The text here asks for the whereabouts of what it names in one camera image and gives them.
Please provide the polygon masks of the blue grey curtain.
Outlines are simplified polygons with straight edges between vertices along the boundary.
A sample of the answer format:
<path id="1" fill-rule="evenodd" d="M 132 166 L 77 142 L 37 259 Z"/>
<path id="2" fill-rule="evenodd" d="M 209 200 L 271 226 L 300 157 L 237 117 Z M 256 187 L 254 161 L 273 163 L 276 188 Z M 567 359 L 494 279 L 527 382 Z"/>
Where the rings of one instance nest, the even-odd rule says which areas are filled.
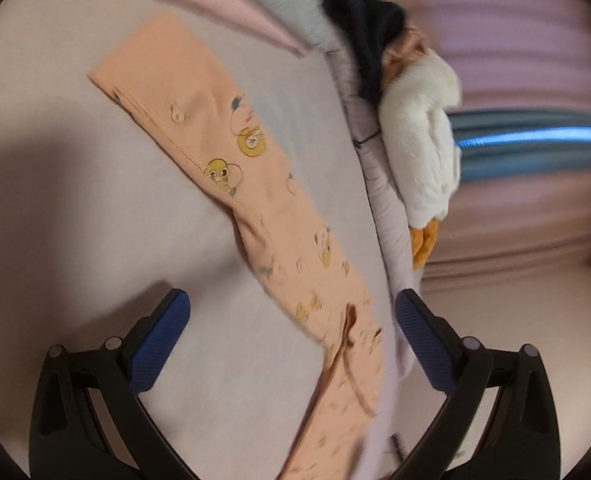
<path id="1" fill-rule="evenodd" d="M 449 120 L 463 182 L 591 169 L 591 114 L 480 110 Z"/>

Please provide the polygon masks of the orange printed long-sleeve shirt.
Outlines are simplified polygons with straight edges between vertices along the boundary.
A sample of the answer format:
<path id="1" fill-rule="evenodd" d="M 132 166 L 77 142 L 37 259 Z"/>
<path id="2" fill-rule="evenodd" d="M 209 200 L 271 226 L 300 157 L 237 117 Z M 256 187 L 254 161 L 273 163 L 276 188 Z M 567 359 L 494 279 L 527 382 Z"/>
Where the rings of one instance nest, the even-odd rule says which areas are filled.
<path id="1" fill-rule="evenodd" d="M 282 477 L 349 478 L 379 408 L 384 331 L 288 157 L 219 58 L 176 18 L 146 24 L 90 77 L 231 210 L 260 284 L 323 346 L 320 382 Z"/>

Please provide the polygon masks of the white plush goose toy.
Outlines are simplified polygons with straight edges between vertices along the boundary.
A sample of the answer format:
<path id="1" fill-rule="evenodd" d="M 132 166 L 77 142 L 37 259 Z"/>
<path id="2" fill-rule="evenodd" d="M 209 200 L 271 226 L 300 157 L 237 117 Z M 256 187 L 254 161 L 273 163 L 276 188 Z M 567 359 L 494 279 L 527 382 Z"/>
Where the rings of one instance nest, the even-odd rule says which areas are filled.
<path id="1" fill-rule="evenodd" d="M 452 66 L 430 48 L 419 28 L 406 26 L 382 56 L 378 119 L 406 208 L 416 270 L 431 256 L 460 183 L 461 151 L 447 113 L 460 107 L 462 100 Z"/>

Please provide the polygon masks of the dark navy garment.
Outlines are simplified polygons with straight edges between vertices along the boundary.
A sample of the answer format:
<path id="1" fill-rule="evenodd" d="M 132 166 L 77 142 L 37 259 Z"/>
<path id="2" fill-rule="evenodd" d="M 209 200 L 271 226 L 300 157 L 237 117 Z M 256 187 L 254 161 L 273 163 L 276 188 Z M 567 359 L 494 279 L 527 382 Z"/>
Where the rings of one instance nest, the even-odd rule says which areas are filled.
<path id="1" fill-rule="evenodd" d="M 349 40 L 361 80 L 358 96 L 378 105 L 384 51 L 404 32 L 406 11 L 387 0 L 321 0 L 321 4 L 327 17 Z"/>

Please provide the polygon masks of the lilac rolled duvet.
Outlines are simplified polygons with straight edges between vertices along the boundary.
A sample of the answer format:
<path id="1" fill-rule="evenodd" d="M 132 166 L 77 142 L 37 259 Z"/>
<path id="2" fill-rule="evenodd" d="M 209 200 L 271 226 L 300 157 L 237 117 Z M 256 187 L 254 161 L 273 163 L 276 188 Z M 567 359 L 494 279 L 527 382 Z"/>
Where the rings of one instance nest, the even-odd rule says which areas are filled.
<path id="1" fill-rule="evenodd" d="M 353 54 L 349 48 L 338 47 L 327 53 L 327 60 L 361 163 L 371 217 L 387 272 L 387 296 L 376 306 L 384 328 L 383 391 L 379 412 L 369 425 L 354 474 L 356 479 L 376 479 L 389 448 L 399 382 L 408 375 L 415 362 L 415 355 L 395 321 L 394 296 L 407 286 L 418 285 L 421 275 L 413 270 L 406 209 L 397 194 L 384 153 L 377 113 L 358 96 L 357 64 Z"/>

